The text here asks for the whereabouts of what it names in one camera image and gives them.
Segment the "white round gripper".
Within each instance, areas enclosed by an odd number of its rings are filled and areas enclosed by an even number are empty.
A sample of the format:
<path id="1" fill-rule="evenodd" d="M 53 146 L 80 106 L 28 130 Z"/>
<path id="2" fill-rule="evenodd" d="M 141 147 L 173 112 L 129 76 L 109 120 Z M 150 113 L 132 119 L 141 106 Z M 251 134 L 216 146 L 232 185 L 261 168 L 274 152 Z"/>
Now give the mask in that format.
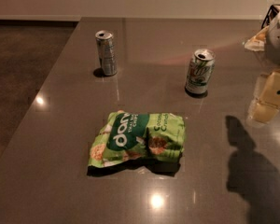
<path id="1" fill-rule="evenodd" d="M 280 11 L 270 21 L 266 33 L 266 57 L 280 64 Z M 256 82 L 249 118 L 257 123 L 270 122 L 280 111 L 280 68 L 261 74 Z"/>

